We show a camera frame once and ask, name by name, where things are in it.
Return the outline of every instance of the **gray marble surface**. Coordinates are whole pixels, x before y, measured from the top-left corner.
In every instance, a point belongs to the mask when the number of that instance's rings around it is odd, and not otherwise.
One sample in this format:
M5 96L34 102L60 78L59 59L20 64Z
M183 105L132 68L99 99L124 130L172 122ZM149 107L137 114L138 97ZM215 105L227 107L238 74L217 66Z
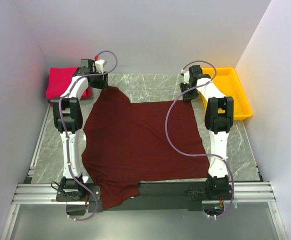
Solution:
M130 98L132 103L172 101L181 93L179 83L182 81L183 77L178 74L112 74L109 75L108 79L109 85L118 87ZM83 124L85 124L100 92L101 90L99 89L93 89L93 97L80 102ZM194 99L192 106L203 146L206 152L209 153L210 137L204 124L205 109L201 98ZM48 184L51 181L59 182L63 175L63 148L60 135L54 127L52 110L48 113L41 142L31 183ZM79 137L80 158L85 148L86 138L81 130ZM227 142L227 156L235 181L260 180L242 121L234 121L230 130ZM89 176L82 166L82 161L80 162L83 176Z

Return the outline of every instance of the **red cloth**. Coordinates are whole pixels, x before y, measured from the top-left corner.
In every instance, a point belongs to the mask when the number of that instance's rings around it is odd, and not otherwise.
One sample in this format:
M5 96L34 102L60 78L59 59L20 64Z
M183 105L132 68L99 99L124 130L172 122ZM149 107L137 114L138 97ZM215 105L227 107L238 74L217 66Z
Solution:
M77 67L66 68L50 68L49 73L49 86L45 92L46 99L49 101L54 98L60 97L72 81L72 75L77 70ZM88 87L82 94L82 99L92 97L92 89Z
M139 181L206 178L209 161L176 152L165 134L171 101L130 103L118 88L103 90L83 128L82 162L108 209L139 194ZM171 111L171 141L181 151L205 153L190 102L178 101Z

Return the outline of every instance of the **white wall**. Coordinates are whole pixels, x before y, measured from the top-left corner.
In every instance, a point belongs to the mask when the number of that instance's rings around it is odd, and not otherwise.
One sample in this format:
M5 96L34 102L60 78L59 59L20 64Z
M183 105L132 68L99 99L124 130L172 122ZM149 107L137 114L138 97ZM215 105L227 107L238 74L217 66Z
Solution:
M47 103L47 62L12 0L0 0L0 235Z
M253 117L246 129L291 239L291 1L272 0L236 67Z
M117 73L178 73L198 58L235 67L270 2L14 1L51 66L113 50Z

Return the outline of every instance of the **yellow plastic tray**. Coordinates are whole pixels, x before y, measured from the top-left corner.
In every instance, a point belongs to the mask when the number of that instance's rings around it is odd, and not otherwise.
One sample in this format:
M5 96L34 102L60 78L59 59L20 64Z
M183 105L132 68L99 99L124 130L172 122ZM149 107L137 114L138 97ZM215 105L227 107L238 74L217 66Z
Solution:
M211 77L215 74L213 68L203 68L204 74ZM236 70L233 67L217 67L216 77L213 80L216 87L226 96L233 97L234 100L234 120L244 120L252 117L253 113L245 92L241 86ZM201 95L204 108L207 109L207 101Z

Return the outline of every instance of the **wall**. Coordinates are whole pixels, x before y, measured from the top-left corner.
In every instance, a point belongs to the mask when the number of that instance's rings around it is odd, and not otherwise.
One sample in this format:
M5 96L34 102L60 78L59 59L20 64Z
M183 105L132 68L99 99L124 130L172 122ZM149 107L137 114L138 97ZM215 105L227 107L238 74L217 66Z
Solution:
M253 152L291 239L291 1L272 0L237 67Z
M198 58L235 67L270 2L14 1L51 66L77 66L113 50L116 72L131 74L178 73Z
M0 0L0 235L47 108L47 62L16 5Z

